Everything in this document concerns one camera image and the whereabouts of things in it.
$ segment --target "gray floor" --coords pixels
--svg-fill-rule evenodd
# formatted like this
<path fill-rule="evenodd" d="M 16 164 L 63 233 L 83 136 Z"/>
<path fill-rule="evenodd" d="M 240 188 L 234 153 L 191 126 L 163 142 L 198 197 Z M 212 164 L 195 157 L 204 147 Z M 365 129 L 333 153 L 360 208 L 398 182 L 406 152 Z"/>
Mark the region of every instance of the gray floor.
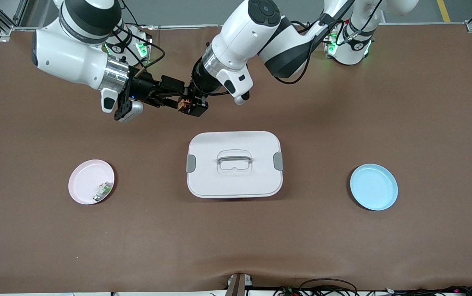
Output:
<path fill-rule="evenodd" d="M 472 16 L 472 0 L 444 0 L 452 22 L 463 22 Z M 139 24 L 146 25 L 221 25 L 241 0 L 126 0 Z M 279 8 L 291 20 L 311 22 L 322 11 L 323 0 L 275 0 Z M 44 26 L 57 17 L 52 0 L 35 0 L 23 19 L 22 26 Z M 133 22 L 127 10 L 123 10 L 126 22 Z M 443 22 L 437 0 L 419 0 L 408 15 L 386 15 L 388 23 L 441 23 Z"/>

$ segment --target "green indicator light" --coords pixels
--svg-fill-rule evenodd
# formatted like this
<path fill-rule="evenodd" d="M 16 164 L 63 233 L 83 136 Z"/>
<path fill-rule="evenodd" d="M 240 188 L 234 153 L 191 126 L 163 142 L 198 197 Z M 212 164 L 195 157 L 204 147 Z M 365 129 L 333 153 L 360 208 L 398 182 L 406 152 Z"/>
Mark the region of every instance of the green indicator light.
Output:
<path fill-rule="evenodd" d="M 370 45 L 371 45 L 371 41 L 369 41 L 368 45 L 366 46 L 366 51 L 364 52 L 364 56 L 366 56 L 368 54 Z"/>
<path fill-rule="evenodd" d="M 142 58 L 146 57 L 146 46 L 144 44 L 136 43 L 136 47 L 138 48 L 139 56 Z"/>
<path fill-rule="evenodd" d="M 105 44 L 105 45 L 104 45 L 104 48 L 106 49 L 106 51 L 108 52 L 109 55 L 112 55 L 112 54 L 110 53 L 110 49 L 108 48 L 108 45 Z"/>

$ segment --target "brown table cover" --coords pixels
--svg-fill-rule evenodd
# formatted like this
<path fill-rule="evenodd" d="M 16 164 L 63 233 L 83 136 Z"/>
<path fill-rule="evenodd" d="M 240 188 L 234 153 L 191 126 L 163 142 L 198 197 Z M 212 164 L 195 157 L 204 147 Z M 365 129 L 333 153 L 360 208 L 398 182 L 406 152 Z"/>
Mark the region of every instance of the brown table cover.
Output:
<path fill-rule="evenodd" d="M 219 28 L 163 30 L 150 70 L 188 83 Z M 334 277 L 360 289 L 472 285 L 472 34 L 464 25 L 381 26 L 355 66 L 315 52 L 305 77 L 278 83 L 249 61 L 251 99 L 210 97 L 200 118 L 146 106 L 122 124 L 99 93 L 43 73 L 31 32 L 0 44 L 0 293 L 219 289 Z M 217 201 L 187 189 L 189 141 L 270 131 L 285 161 L 273 197 Z M 110 163 L 116 187 L 83 206 L 73 169 Z M 399 184 L 391 208 L 347 192 L 357 166 Z"/>

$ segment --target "yellow floor line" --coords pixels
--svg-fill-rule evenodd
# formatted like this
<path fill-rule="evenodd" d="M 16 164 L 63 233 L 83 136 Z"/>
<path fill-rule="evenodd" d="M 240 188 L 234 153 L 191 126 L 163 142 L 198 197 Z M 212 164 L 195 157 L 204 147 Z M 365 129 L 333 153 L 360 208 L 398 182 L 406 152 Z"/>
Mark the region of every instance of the yellow floor line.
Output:
<path fill-rule="evenodd" d="M 446 10 L 446 5 L 444 5 L 444 0 L 437 0 L 437 5 L 439 6 L 439 10 L 441 11 L 442 20 L 445 23 L 449 23 L 450 16 L 448 15 L 448 11 Z"/>

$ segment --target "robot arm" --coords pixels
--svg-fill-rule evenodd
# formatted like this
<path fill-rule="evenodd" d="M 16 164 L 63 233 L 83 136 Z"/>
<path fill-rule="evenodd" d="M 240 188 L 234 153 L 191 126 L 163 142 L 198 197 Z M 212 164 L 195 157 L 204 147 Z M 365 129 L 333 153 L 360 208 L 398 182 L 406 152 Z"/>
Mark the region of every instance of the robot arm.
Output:
<path fill-rule="evenodd" d="M 287 17 L 258 54 L 274 77 L 289 78 L 300 71 L 311 53 L 329 34 L 336 20 L 343 17 L 354 0 L 333 0 L 324 13 L 311 25 L 306 34 L 300 34 Z"/>
<path fill-rule="evenodd" d="M 134 77 L 133 73 L 138 69 L 126 61 L 135 57 L 124 53 L 126 45 L 135 44 L 132 51 L 143 54 L 140 45 L 144 38 L 140 36 L 144 33 L 125 26 L 117 0 L 56 0 L 55 4 L 59 17 L 36 30 L 33 36 L 31 58 L 37 68 L 100 90 L 102 110 L 111 113 L 118 105 L 114 119 L 119 122 L 130 121 L 139 115 L 143 110 L 142 103 L 169 106 L 191 116 L 200 116 L 208 108 L 204 98 L 196 97 L 195 88 L 186 88 L 182 81 L 168 76 L 156 81 L 147 72 Z M 125 46 L 114 56 L 101 50 L 105 42 L 119 42 Z M 172 96 L 179 96 L 179 101 L 168 98 Z"/>
<path fill-rule="evenodd" d="M 204 95 L 224 86 L 237 104 L 243 104 L 253 86 L 247 61 L 274 34 L 280 18 L 280 10 L 272 0 L 244 0 L 195 66 L 193 84 Z"/>
<path fill-rule="evenodd" d="M 121 19 L 119 3 L 66 0 L 58 4 L 59 17 L 34 33 L 33 63 L 46 73 L 100 90 L 101 108 L 110 113 L 127 80 L 128 65 L 97 46 Z"/>
<path fill-rule="evenodd" d="M 357 64 L 366 54 L 371 37 L 379 26 L 382 11 L 402 16 L 417 5 L 419 0 L 356 0 L 353 14 L 342 33 L 336 37 L 333 49 L 328 54 L 345 65 Z"/>

